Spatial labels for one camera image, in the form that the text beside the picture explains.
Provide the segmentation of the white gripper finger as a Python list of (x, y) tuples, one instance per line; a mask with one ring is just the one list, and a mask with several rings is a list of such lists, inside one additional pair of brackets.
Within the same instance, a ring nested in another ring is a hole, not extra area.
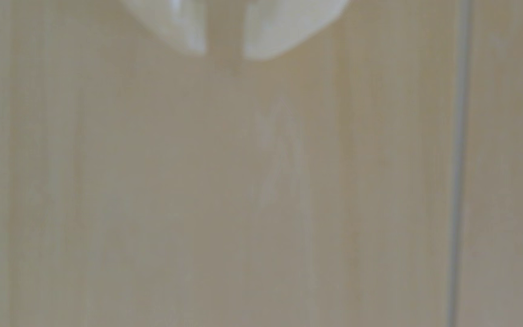
[(268, 61), (338, 20), (351, 1), (251, 1), (246, 5), (243, 57)]
[(189, 56), (207, 54), (204, 1), (121, 1), (149, 32)]

